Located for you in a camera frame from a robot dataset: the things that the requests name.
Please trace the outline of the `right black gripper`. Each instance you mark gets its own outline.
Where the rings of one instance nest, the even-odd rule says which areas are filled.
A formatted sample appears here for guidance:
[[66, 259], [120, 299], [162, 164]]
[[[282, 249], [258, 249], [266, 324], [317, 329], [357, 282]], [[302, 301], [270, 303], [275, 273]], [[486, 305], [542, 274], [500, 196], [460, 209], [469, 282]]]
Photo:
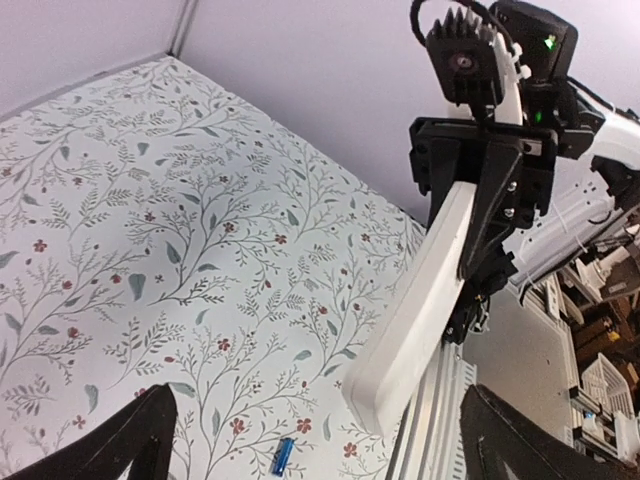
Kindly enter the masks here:
[[471, 277], [516, 229], [548, 212], [558, 153], [552, 129], [419, 117], [409, 128], [414, 182], [431, 196], [431, 226], [453, 183], [476, 186], [459, 276]]

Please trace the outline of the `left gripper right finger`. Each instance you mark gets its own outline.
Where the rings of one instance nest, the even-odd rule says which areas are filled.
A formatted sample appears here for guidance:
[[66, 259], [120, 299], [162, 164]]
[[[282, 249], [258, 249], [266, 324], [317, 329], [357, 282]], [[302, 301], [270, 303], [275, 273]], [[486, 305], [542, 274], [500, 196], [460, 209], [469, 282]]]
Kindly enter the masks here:
[[599, 463], [545, 432], [484, 385], [461, 405], [467, 476], [477, 479], [637, 479], [639, 473]]

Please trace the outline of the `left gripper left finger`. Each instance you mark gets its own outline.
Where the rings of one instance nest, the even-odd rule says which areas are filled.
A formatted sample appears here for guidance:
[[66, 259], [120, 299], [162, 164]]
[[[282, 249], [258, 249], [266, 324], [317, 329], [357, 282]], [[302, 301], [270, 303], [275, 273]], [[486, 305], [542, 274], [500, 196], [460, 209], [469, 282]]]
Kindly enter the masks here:
[[177, 404], [154, 385], [82, 439], [12, 474], [17, 480], [130, 479], [169, 476]]

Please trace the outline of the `white remote control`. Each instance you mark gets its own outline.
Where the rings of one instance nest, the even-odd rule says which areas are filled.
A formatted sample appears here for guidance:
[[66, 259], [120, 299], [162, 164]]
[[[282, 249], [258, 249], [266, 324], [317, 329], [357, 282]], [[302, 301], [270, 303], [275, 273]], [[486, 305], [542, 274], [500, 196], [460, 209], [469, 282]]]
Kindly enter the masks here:
[[342, 396], [370, 434], [393, 432], [440, 344], [464, 285], [458, 265], [475, 193], [473, 184], [453, 184], [396, 294], [344, 377]]

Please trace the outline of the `blue battery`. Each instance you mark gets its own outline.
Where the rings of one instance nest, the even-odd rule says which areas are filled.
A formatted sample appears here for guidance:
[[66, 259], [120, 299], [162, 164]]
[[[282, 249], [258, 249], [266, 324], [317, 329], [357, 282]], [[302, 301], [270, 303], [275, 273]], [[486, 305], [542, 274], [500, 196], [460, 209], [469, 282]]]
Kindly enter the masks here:
[[291, 437], [282, 438], [279, 441], [274, 460], [272, 462], [272, 475], [276, 477], [284, 476], [294, 445], [295, 440]]

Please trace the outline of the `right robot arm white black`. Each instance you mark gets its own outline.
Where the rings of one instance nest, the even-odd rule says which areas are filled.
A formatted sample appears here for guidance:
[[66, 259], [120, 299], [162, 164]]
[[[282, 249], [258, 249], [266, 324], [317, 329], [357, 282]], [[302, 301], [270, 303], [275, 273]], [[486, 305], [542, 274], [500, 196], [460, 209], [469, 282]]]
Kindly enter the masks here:
[[578, 32], [549, 10], [457, 1], [429, 28], [420, 10], [411, 30], [449, 107], [409, 130], [430, 232], [470, 194], [428, 294], [467, 305], [553, 272], [638, 205], [639, 119], [570, 76]]

